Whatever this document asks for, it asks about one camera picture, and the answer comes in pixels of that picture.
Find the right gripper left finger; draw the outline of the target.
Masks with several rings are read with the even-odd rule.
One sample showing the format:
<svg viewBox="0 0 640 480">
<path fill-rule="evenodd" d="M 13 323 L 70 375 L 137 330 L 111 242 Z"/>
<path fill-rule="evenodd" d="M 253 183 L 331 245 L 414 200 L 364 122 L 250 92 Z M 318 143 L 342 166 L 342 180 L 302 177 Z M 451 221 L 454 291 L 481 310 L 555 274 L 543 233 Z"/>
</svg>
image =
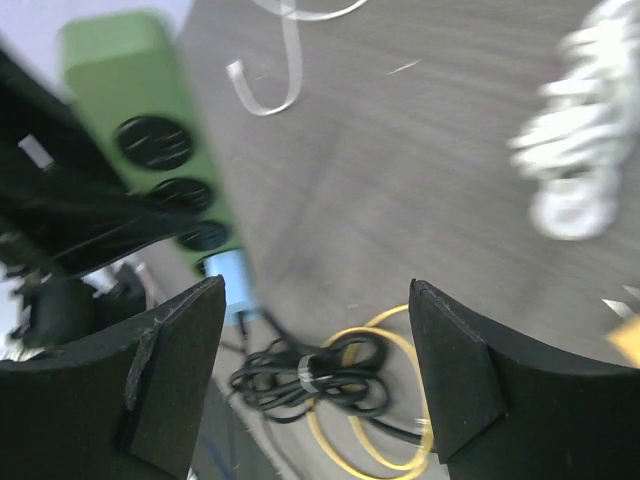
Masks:
<svg viewBox="0 0 640 480">
<path fill-rule="evenodd" d="M 226 309 L 210 277 L 164 304 L 1 364 L 5 479 L 187 477 Z"/>
</svg>

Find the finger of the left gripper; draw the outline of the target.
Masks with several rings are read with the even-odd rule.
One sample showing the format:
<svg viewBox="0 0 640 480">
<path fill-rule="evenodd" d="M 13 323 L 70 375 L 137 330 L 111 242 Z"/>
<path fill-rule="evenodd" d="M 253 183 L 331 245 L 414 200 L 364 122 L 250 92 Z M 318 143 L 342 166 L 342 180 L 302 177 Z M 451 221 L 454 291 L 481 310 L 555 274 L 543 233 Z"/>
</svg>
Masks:
<svg viewBox="0 0 640 480">
<path fill-rule="evenodd" d="M 1 261 L 10 275 L 80 277 L 197 224 L 128 193 L 70 108 L 1 54 Z"/>
</svg>

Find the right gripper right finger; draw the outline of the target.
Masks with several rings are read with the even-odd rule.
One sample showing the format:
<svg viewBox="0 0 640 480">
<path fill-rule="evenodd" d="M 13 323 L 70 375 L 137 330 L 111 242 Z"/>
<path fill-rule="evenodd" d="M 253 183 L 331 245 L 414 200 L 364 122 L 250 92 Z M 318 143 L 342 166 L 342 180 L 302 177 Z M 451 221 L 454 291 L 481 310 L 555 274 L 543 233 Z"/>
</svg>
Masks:
<svg viewBox="0 0 640 480">
<path fill-rule="evenodd" d="M 453 479 L 635 479 L 639 372 L 483 316 L 423 280 L 409 317 L 440 463 Z"/>
</svg>

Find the yellow charger plug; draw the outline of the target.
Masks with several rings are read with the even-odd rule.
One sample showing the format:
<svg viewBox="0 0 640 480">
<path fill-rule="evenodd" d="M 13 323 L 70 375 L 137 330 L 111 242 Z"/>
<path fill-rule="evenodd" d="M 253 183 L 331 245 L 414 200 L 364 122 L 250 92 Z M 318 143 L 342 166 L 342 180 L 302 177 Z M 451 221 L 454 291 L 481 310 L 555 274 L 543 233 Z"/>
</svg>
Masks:
<svg viewBox="0 0 640 480">
<path fill-rule="evenodd" d="M 622 323 L 606 336 L 607 340 L 631 365 L 638 368 L 639 314 L 622 301 L 603 299 L 603 303 L 622 320 Z"/>
</svg>

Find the green power strip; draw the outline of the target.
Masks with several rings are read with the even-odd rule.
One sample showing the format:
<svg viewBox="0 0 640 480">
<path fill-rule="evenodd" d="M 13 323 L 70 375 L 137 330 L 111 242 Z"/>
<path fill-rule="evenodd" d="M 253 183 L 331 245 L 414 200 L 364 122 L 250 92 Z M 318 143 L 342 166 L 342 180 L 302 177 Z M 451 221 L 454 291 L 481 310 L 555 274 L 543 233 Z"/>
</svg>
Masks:
<svg viewBox="0 0 640 480">
<path fill-rule="evenodd" d="M 159 15 L 85 18 L 61 30 L 72 107 L 112 168 L 158 210 L 202 276 L 246 273 L 243 242 L 179 52 Z"/>
</svg>

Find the blue charger plug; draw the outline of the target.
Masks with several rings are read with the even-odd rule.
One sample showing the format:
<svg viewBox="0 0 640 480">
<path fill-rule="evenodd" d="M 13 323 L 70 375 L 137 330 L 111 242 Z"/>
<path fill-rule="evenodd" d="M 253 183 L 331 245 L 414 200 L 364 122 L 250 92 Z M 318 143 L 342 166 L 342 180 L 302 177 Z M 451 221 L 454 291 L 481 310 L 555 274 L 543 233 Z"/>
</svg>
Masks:
<svg viewBox="0 0 640 480">
<path fill-rule="evenodd" d="M 246 320 L 256 318 L 260 304 L 247 255 L 243 249 L 233 249 L 207 257 L 204 260 L 206 277 L 222 276 L 225 283 L 226 311 L 224 325 L 235 325 L 237 315 Z"/>
</svg>

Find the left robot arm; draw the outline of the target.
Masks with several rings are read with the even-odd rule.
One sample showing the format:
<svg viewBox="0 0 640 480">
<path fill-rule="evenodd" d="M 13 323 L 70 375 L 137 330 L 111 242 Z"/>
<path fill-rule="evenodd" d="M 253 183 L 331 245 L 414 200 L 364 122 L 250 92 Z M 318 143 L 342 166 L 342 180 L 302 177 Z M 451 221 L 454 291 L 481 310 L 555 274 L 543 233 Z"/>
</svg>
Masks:
<svg viewBox="0 0 640 480">
<path fill-rule="evenodd" d="M 1 260 L 19 280 L 16 357 L 154 306 L 126 258 L 192 232 L 196 217 L 128 192 L 70 108 L 1 57 Z"/>
</svg>

